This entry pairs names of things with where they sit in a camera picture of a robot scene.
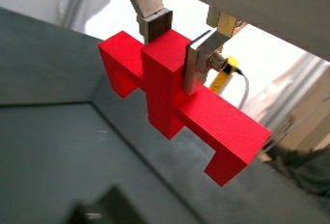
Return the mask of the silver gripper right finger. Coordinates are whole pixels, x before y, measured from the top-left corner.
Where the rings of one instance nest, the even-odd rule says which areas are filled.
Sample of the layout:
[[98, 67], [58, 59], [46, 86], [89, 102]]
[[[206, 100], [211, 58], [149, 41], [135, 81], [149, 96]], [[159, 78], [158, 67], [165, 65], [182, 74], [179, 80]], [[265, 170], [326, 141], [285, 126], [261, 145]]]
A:
[[236, 16], [210, 6], [206, 24], [211, 27], [186, 47], [183, 90], [191, 95], [203, 85], [210, 70], [221, 72], [229, 65], [223, 45], [246, 26]]

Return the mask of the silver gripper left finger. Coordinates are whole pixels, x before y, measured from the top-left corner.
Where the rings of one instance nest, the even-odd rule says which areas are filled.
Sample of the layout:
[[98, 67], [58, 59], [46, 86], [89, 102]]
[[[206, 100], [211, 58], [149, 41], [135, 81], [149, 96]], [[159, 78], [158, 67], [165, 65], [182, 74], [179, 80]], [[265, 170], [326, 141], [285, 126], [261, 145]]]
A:
[[165, 7], [163, 0], [130, 0], [137, 12], [139, 33], [150, 43], [171, 29], [173, 11]]

